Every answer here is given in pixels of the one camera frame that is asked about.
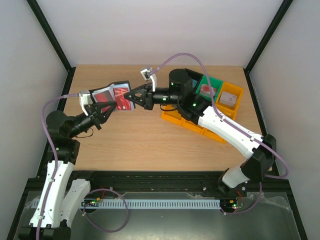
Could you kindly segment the black leather card holder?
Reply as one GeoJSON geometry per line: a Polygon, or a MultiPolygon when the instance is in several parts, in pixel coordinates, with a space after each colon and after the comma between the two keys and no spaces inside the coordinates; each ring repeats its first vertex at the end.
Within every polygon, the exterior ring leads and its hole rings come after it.
{"type": "Polygon", "coordinates": [[[110,83],[109,85],[107,86],[104,86],[104,87],[100,87],[100,88],[96,88],[96,89],[92,89],[92,90],[89,90],[90,93],[91,93],[91,96],[93,98],[93,101],[96,103],[94,97],[93,97],[93,93],[94,92],[100,92],[100,91],[105,91],[105,90],[110,90],[111,94],[113,95],[114,97],[114,101],[115,101],[115,96],[114,96],[114,92],[113,92],[113,89],[114,88],[117,88],[117,87],[128,87],[129,88],[129,92],[131,91],[131,85],[130,85],[130,82],[129,81],[117,81],[117,82],[112,82],[110,83]]]}

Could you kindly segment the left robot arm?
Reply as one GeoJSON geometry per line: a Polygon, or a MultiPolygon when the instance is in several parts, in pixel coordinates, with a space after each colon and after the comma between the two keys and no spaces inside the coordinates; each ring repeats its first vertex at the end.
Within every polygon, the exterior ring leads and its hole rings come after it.
{"type": "Polygon", "coordinates": [[[101,129],[116,109],[115,101],[98,102],[84,107],[85,112],[67,116],[61,110],[49,113],[44,130],[49,141],[47,172],[42,193],[29,225],[18,233],[20,240],[69,240],[71,226],[83,198],[89,193],[89,180],[78,178],[66,190],[76,165],[79,134],[92,127],[101,129]]]}

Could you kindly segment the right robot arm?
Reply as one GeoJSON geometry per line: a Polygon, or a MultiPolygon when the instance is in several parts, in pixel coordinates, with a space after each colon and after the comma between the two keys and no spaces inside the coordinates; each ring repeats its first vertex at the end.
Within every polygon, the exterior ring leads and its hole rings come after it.
{"type": "Polygon", "coordinates": [[[173,69],[168,75],[168,87],[157,87],[156,77],[148,68],[141,74],[146,83],[125,93],[126,100],[146,110],[152,110],[154,105],[174,105],[183,119],[217,134],[246,158],[241,165],[228,168],[219,177],[216,185],[222,195],[229,196],[240,184],[261,182],[267,176],[276,159],[277,144],[273,136],[246,129],[196,94],[193,72],[187,68],[173,69]]]}

